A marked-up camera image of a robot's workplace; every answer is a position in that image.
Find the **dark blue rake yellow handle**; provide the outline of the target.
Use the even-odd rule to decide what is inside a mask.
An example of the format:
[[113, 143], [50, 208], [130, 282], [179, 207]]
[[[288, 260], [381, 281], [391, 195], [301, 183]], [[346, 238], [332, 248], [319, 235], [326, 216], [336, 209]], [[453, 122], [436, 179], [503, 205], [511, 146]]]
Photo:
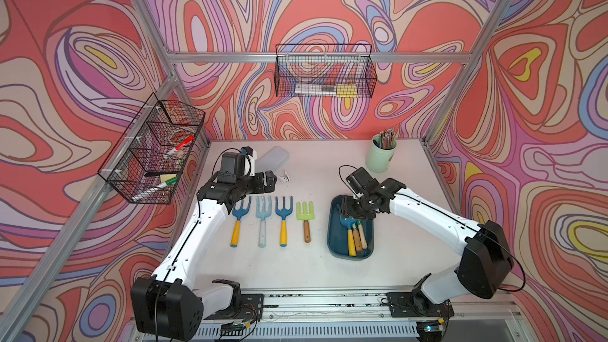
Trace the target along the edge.
[[280, 228], [280, 247], [286, 247], [288, 245], [288, 225], [287, 217], [293, 212], [294, 203], [293, 197], [289, 197], [289, 203], [285, 196], [275, 198], [275, 213], [281, 218]]

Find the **light blue rake white handle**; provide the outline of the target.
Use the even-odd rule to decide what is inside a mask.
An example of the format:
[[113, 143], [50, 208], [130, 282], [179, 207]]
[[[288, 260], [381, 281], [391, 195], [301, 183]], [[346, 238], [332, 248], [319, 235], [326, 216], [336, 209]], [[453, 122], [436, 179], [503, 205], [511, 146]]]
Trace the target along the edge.
[[267, 223], [266, 220], [272, 215], [272, 197], [258, 196], [256, 198], [256, 218], [260, 221], [260, 229], [258, 235], [258, 246], [266, 247]]

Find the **green rake wooden handle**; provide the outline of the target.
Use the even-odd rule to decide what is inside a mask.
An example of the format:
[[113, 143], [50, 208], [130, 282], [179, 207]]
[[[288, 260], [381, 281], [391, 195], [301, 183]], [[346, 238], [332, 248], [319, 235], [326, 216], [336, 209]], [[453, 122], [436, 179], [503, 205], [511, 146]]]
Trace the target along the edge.
[[310, 221], [315, 219], [313, 201], [297, 202], [296, 218], [303, 224], [303, 235], [305, 243], [311, 242]]

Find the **teal storage box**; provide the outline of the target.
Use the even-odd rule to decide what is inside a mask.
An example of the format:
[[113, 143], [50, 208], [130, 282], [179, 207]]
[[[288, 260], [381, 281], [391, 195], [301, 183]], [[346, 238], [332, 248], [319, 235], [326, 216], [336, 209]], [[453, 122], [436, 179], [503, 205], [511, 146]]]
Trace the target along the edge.
[[327, 246], [337, 258], [362, 261], [374, 251], [374, 221], [344, 218], [342, 205], [349, 196], [332, 199], [329, 211]]

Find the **blue tool yellow handle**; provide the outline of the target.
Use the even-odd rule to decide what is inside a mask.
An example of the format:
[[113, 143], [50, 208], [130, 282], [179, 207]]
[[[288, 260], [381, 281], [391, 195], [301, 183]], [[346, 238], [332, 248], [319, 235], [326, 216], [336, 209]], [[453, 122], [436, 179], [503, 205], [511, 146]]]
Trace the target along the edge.
[[352, 217], [344, 218], [343, 216], [339, 217], [340, 224], [347, 229], [347, 239], [348, 239], [348, 255], [350, 257], [356, 256], [356, 248], [353, 236], [353, 226], [356, 223], [356, 220]]

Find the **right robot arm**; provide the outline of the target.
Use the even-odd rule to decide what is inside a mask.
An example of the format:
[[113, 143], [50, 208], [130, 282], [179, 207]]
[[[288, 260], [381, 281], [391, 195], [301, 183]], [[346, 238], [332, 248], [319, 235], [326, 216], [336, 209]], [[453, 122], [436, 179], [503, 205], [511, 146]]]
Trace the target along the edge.
[[402, 310], [427, 317], [448, 309], [448, 302], [464, 295], [491, 299], [518, 264], [504, 229], [494, 221], [477, 223], [427, 201], [393, 178], [377, 181], [363, 167], [343, 182], [352, 195], [342, 201], [342, 219], [373, 220], [392, 214], [426, 230], [460, 257], [453, 267], [423, 276], [406, 293]]

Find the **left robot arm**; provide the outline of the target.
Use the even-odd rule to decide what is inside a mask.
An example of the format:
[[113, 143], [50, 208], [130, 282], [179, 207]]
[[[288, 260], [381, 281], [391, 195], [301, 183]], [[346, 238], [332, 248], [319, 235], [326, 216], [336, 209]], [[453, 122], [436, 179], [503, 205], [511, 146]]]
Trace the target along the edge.
[[173, 248], [151, 276], [134, 282], [131, 303], [139, 332], [190, 341], [204, 319], [233, 318], [243, 312], [239, 283], [212, 280], [196, 288], [195, 281], [215, 232], [234, 206], [248, 195], [274, 191], [274, 172], [256, 171], [256, 159], [252, 147], [229, 148], [221, 154], [218, 171], [196, 193], [193, 214]]

